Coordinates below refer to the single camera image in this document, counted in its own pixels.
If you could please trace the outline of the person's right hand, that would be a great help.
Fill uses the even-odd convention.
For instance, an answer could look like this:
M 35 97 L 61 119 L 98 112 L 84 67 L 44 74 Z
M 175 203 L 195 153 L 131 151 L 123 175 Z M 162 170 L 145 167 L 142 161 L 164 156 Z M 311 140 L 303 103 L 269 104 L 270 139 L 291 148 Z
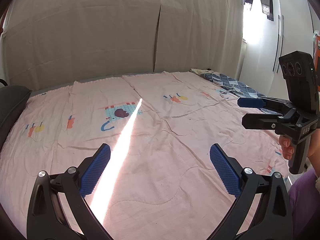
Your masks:
M 288 137 L 281 135 L 279 137 L 279 144 L 281 146 L 282 155 L 286 160 L 291 160 L 295 148 L 291 145 L 291 140 Z

